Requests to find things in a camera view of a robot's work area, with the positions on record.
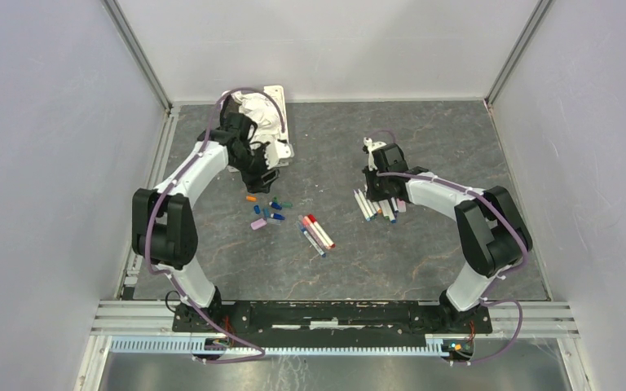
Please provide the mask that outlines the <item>pink highlighter pen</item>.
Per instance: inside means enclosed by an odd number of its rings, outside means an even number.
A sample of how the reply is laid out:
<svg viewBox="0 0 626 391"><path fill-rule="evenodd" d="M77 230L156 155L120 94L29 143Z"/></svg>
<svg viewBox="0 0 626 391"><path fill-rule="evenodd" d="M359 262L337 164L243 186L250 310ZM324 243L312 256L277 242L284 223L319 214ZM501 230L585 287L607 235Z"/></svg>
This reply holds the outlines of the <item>pink highlighter pen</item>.
<svg viewBox="0 0 626 391"><path fill-rule="evenodd" d="M406 203L402 200L397 200L397 208L399 213L405 213L407 211Z"/></svg>

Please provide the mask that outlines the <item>pink highlighter cap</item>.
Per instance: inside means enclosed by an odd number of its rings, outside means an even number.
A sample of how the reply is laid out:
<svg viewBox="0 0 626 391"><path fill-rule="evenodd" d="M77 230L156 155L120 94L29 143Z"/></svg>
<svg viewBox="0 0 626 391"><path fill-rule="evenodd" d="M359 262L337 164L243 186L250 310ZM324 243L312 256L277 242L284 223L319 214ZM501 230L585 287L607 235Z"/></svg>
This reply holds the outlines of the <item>pink highlighter cap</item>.
<svg viewBox="0 0 626 391"><path fill-rule="evenodd" d="M250 224L250 228L253 231L262 229L267 225L267 220L265 218L259 218Z"/></svg>

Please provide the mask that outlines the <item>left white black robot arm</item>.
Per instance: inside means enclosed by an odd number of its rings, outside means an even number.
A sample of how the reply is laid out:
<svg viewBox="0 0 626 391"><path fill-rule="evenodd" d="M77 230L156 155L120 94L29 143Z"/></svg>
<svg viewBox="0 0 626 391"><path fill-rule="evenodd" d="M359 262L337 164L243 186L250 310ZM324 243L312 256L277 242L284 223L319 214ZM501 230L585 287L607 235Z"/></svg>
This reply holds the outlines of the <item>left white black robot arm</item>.
<svg viewBox="0 0 626 391"><path fill-rule="evenodd" d="M182 303L194 307L192 321L204 332L223 323L218 289L197 259L199 236L193 207L203 191L227 167L237 169L250 194L267 194L279 171L267 164L264 142L255 140L258 125L238 112L224 115L219 127L205 131L189 157L152 189L132 196L133 251L152 275L165 276Z"/></svg>

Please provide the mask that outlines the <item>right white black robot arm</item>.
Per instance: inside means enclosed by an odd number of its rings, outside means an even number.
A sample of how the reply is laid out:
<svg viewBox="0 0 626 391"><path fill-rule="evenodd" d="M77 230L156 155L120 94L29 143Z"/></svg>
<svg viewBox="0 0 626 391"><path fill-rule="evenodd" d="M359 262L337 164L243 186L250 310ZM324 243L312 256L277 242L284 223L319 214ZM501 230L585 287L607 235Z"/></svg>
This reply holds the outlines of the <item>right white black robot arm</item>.
<svg viewBox="0 0 626 391"><path fill-rule="evenodd" d="M467 187L421 167L411 169L395 143L365 138L363 150L369 200L419 205L456 223L465 264L440 295L438 320L448 332L461 331L493 281L528 263L533 243L513 197L504 187Z"/></svg>

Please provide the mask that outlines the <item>blue cap white marker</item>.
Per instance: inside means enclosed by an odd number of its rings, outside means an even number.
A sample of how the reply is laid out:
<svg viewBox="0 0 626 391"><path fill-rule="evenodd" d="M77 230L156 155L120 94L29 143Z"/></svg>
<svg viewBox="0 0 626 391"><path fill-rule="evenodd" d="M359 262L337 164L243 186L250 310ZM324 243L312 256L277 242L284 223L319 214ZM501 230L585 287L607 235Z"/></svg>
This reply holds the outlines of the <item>blue cap white marker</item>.
<svg viewBox="0 0 626 391"><path fill-rule="evenodd" d="M363 191L359 191L360 199L363 201L365 208L368 211L368 214L371 219L374 219L377 216L377 208L374 204L366 197Z"/></svg>
<svg viewBox="0 0 626 391"><path fill-rule="evenodd" d="M393 210L391 203L388 200L382 200L379 202L383 216L391 223L396 223L395 211Z"/></svg>

